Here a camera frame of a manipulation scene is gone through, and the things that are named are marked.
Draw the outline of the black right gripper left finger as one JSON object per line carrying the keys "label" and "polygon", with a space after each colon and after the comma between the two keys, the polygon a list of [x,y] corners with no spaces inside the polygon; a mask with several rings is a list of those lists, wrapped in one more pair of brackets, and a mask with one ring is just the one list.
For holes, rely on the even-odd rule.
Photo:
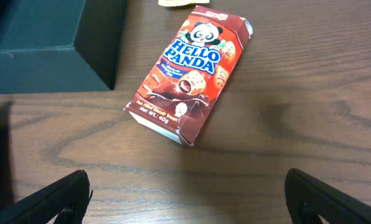
{"label": "black right gripper left finger", "polygon": [[0,224],[81,223],[93,192],[84,170],[65,176],[0,211]]}

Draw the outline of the Hello Panda biscuit box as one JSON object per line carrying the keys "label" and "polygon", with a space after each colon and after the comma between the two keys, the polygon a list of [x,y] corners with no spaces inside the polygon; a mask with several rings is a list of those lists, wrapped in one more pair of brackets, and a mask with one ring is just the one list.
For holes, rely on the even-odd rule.
{"label": "Hello Panda biscuit box", "polygon": [[193,145],[252,34],[244,17],[196,6],[124,111]]}

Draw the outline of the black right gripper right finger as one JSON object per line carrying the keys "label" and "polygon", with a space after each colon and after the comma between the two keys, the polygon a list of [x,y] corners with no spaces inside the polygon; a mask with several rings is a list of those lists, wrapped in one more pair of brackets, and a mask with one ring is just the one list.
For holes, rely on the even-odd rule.
{"label": "black right gripper right finger", "polygon": [[288,171],[284,192],[294,224],[371,224],[371,206],[299,169]]}

